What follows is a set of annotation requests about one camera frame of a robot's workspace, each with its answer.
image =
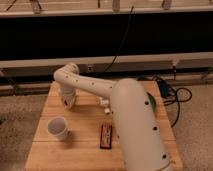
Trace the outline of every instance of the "white cup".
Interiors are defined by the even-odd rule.
[[[63,141],[68,136],[67,121],[64,117],[55,117],[48,122],[47,131],[56,137],[58,140]]]

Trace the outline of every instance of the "wooden board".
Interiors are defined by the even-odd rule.
[[[172,166],[175,170],[182,170],[182,162],[157,84],[148,81],[142,82],[142,85],[157,101],[157,122]],[[57,91],[58,84],[54,82],[41,114],[26,171],[124,171],[122,152],[114,125],[112,149],[99,148],[101,124],[113,124],[113,120],[111,115],[104,114],[98,97],[78,90],[76,104],[72,110],[68,110],[63,106]],[[47,133],[47,122],[55,116],[64,116],[68,121],[70,133],[64,142]]]

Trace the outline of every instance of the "electrical outlet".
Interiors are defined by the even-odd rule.
[[[180,63],[180,60],[179,59],[174,59],[172,60],[172,68],[173,67],[177,67],[177,65]]]
[[[3,69],[0,68],[0,77],[4,77],[4,76],[5,76],[5,75],[4,75]]]
[[[94,65],[93,64],[87,64],[87,72],[94,72]]]

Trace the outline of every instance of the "screw hole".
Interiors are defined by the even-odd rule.
[[[157,130],[158,130],[158,127],[154,126],[154,127],[153,127],[153,130],[154,130],[154,131],[157,131]]]
[[[164,155],[162,156],[163,159],[166,159],[166,157],[167,157],[166,154],[164,154]]]

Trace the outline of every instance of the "black wall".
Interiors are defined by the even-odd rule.
[[[128,15],[0,19],[0,59],[115,55]],[[133,14],[121,55],[213,51],[213,12]]]

